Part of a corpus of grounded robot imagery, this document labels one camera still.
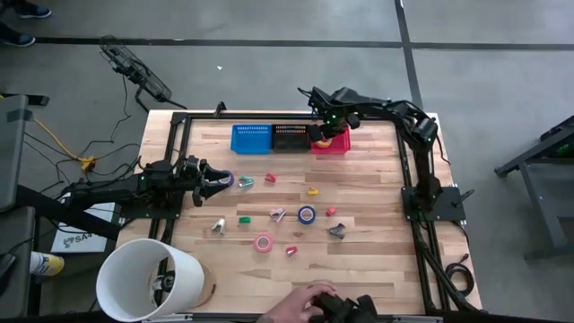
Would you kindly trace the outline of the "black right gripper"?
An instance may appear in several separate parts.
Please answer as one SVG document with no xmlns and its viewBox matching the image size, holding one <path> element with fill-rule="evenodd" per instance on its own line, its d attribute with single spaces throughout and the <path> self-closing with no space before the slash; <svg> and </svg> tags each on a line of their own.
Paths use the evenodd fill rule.
<svg viewBox="0 0 574 323">
<path fill-rule="evenodd" d="M 361 120 L 353 112 L 353 103 L 320 103 L 318 114 L 323 123 L 321 126 L 309 125 L 310 141 L 317 142 L 322 141 L 323 137 L 335 137 L 344 131 L 347 123 L 350 129 L 358 128 L 361 125 Z"/>
</svg>

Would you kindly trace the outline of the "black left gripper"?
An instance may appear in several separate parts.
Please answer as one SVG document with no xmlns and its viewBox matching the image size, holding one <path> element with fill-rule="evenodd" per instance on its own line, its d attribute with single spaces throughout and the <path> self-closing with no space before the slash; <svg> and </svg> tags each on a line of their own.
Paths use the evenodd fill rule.
<svg viewBox="0 0 574 323">
<path fill-rule="evenodd" d="M 202 206 L 206 199 L 230 186 L 228 183 L 209 182 L 207 179 L 226 179 L 232 176 L 228 170 L 216 170 L 206 159 L 199 159 L 194 155 L 187 157 L 181 175 L 184 189 L 192 193 L 194 206 Z"/>
</svg>

